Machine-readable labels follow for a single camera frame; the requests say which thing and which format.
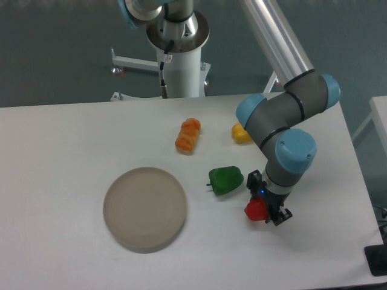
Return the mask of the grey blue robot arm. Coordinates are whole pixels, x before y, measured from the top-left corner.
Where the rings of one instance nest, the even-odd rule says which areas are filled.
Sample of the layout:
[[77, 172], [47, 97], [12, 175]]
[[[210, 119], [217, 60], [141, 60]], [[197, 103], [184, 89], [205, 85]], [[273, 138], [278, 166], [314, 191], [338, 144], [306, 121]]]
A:
[[[204, 94], [201, 49], [209, 38], [206, 18], [192, 1], [119, 1], [131, 27], [146, 26], [157, 52], [163, 98]], [[239, 6], [284, 87], [271, 99], [253, 94], [236, 109], [242, 128], [267, 159], [263, 171], [248, 175], [251, 198], [245, 213], [252, 221], [279, 225], [291, 218], [284, 201], [311, 166], [317, 146], [297, 125], [334, 106], [340, 99], [337, 81], [318, 74], [276, 1], [240, 1]]]

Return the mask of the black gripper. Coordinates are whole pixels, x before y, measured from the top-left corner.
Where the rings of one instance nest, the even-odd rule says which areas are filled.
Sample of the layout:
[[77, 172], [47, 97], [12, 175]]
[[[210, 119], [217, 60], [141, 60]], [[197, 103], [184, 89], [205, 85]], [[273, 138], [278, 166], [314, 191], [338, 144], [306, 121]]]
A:
[[268, 217], [265, 219], [266, 224], [272, 223], [274, 226], [278, 226], [293, 217], [289, 209], [281, 210], [289, 193], [276, 194], [271, 192], [266, 182], [262, 179], [262, 174], [259, 170], [248, 174], [246, 187], [250, 190], [250, 199], [260, 197], [265, 202], [268, 214]]

